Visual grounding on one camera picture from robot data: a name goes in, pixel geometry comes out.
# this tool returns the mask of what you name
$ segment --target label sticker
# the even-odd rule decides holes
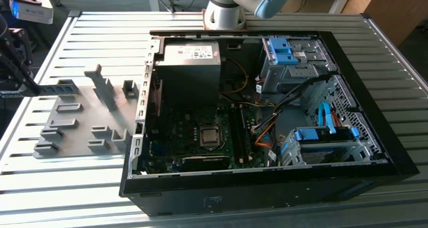
[[[182,59],[212,59],[213,47],[212,46],[180,46],[178,56]]]
[[[271,159],[273,159],[275,161],[277,160],[277,154],[272,150],[269,150],[268,155],[269,155]]]
[[[295,56],[296,57],[305,57],[305,53],[304,52],[295,52]]]
[[[263,86],[260,84],[256,85],[256,92],[263,93]]]

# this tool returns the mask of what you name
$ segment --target motherboard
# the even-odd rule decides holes
[[[252,145],[255,107],[170,108],[153,121],[148,173],[226,170],[265,166]]]

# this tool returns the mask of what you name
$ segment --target yellow wire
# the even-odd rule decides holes
[[[221,92],[221,94],[234,94],[234,93],[240,92],[243,89],[247,88],[247,86],[249,84],[249,76],[248,76],[247,70],[244,69],[241,64],[233,58],[226,58],[226,59],[229,59],[230,61],[234,62],[234,64],[241,68],[241,70],[244,72],[244,75],[245,75],[245,82],[244,82],[244,85],[243,85],[243,87],[240,89]]]

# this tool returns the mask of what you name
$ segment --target sticker on power supply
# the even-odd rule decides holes
[[[213,47],[212,46],[178,46],[178,56],[182,59],[212,59]]]

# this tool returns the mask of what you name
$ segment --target floor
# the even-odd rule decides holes
[[[208,6],[209,0],[177,0],[176,9],[178,11],[198,12]],[[54,24],[39,25],[46,41],[54,43],[57,35],[62,29],[71,10],[86,10],[93,12],[126,12],[126,11],[150,11],[149,0],[61,0],[61,6],[55,8]],[[399,46],[399,49],[422,76],[428,80],[428,33],[423,29],[415,29],[407,40]],[[49,48],[39,46],[34,53],[35,67],[41,66]],[[0,100],[0,137],[6,131],[8,123],[14,117],[20,104],[20,99]]]

